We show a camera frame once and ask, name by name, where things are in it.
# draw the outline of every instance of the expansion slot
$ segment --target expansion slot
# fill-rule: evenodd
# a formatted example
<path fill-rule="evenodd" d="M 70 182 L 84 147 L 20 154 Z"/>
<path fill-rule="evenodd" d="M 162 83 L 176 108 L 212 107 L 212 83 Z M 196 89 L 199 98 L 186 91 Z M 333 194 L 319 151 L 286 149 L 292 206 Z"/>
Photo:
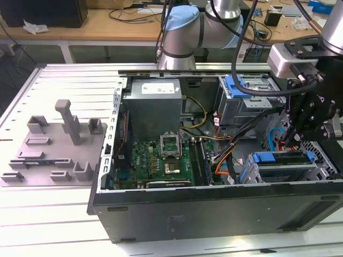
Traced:
<path fill-rule="evenodd" d="M 211 183 L 212 176 L 203 142 L 189 140 L 189 151 L 196 186 L 208 186 Z"/>

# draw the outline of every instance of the chip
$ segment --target chip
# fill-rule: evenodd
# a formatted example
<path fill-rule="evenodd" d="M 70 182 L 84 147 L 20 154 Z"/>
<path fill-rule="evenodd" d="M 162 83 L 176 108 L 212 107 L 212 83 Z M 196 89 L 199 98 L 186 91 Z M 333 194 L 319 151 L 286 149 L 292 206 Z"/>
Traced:
<path fill-rule="evenodd" d="M 180 173 L 180 160 L 178 159 L 165 159 L 165 174 L 179 174 Z"/>

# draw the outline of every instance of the robot end effector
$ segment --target robot end effector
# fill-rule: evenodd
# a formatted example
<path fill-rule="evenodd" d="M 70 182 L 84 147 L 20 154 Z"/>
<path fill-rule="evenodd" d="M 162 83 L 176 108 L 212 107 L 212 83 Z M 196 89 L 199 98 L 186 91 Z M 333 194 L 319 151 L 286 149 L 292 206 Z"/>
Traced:
<path fill-rule="evenodd" d="M 343 110 L 343 1 L 337 1 L 321 37 L 273 45 L 268 64 L 279 78 L 288 79 L 287 89 L 314 85 L 312 92 L 287 97 L 286 146 L 299 141 L 342 137 Z"/>

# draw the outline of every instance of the blue cable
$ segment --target blue cable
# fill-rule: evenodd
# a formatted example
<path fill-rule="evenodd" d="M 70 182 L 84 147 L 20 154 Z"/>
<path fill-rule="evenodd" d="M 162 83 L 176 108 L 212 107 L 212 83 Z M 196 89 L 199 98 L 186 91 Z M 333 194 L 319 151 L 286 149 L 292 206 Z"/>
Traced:
<path fill-rule="evenodd" d="M 282 127 L 275 127 L 275 128 L 273 128 L 273 129 L 271 129 L 269 131 L 268 142 L 269 142 L 269 146 L 270 146 L 270 150 L 271 151 L 275 151 L 275 147 L 274 147 L 274 144 L 273 144 L 273 132 L 274 132 L 274 130 L 278 130 L 281 133 L 285 133 L 285 130 Z"/>
<path fill-rule="evenodd" d="M 258 32 L 258 30 L 256 30 L 256 33 L 257 33 L 257 42 L 258 42 L 258 36 L 259 36 L 259 32 Z M 254 57 L 254 59 L 253 59 L 253 62 L 255 63 L 255 62 L 257 62 L 257 54 L 258 54 L 258 47 L 256 48 L 256 53 L 255 53 L 255 57 Z"/>

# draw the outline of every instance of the workbench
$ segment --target workbench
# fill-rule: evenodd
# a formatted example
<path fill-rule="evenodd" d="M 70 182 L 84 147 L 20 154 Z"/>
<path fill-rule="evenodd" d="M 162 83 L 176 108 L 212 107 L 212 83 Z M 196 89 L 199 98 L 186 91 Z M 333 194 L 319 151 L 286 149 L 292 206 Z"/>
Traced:
<path fill-rule="evenodd" d="M 245 1 L 248 5 L 252 5 L 251 1 Z M 267 10 L 270 5 L 283 5 L 278 0 L 271 0 L 268 3 L 258 3 L 257 7 Z M 121 19 L 134 19 L 144 17 L 147 14 L 123 13 Z M 263 22 L 266 12 L 263 12 L 263 17 L 256 17 L 257 21 Z M 152 47 L 156 44 L 156 39 L 160 31 L 160 23 L 150 17 L 152 22 L 145 24 L 127 24 L 112 20 L 108 16 L 108 11 L 104 9 L 89 9 L 88 17 L 81 28 L 61 28 L 49 27 L 49 32 L 37 35 L 30 34 L 22 27 L 10 28 L 5 26 L 7 32 L 19 44 L 32 45 L 54 45 L 61 48 L 64 60 L 66 63 L 74 63 L 74 57 L 70 50 L 70 46 L 105 46 L 105 56 L 110 57 L 108 46 L 140 46 Z M 295 31 L 292 28 L 293 18 L 281 17 L 277 27 L 270 27 L 273 36 L 270 39 L 271 43 L 278 43 L 285 40 L 293 39 L 300 36 L 316 34 L 313 29 L 305 31 Z M 263 26 L 257 25 L 258 29 L 263 29 Z M 253 38 L 252 29 L 249 28 L 247 36 Z M 13 41 L 0 29 L 0 46 L 5 49 L 10 55 L 14 55 L 13 50 L 8 47 L 13 44 Z M 242 61 L 246 49 L 249 47 L 248 43 L 242 44 L 240 56 L 238 61 Z"/>
<path fill-rule="evenodd" d="M 230 64 L 197 64 L 203 71 Z M 31 115 L 49 123 L 62 119 L 57 99 L 69 99 L 73 115 L 109 117 L 118 70 L 154 70 L 154 64 L 55 64 L 35 69 L 0 118 L 0 170 L 25 138 Z M 268 70 L 267 64 L 238 64 L 238 71 Z M 324 257 L 343 254 L 343 210 L 306 232 L 112 244 L 98 217 L 86 214 L 90 187 L 0 187 L 1 256 L 268 256 Z M 223 226 L 225 214 L 218 217 Z"/>

